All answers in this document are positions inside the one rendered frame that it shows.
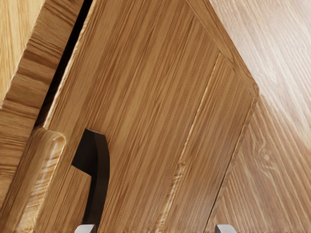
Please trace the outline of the wooden drawer cabinet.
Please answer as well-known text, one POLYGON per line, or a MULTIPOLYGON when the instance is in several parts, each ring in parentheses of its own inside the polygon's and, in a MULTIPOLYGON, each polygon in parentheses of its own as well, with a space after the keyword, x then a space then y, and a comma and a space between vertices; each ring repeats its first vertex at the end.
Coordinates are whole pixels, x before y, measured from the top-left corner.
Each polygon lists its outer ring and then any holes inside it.
POLYGON ((207 233, 258 96, 209 0, 0 0, 0 233, 207 233))

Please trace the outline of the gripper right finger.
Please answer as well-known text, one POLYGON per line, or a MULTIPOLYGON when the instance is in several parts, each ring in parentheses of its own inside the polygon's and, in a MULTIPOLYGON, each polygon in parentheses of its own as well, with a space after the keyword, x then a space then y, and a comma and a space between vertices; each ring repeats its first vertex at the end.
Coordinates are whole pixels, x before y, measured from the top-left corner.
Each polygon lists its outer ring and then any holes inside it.
POLYGON ((230 224, 216 224, 215 233, 238 233, 230 224))

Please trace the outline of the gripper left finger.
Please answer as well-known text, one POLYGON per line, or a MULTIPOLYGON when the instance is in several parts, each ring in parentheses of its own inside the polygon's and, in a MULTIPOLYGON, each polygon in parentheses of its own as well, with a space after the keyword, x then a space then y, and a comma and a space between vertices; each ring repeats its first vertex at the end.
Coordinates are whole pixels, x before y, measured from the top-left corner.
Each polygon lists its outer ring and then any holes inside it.
POLYGON ((97 233, 97 227, 94 224, 82 224, 75 229, 74 233, 97 233))

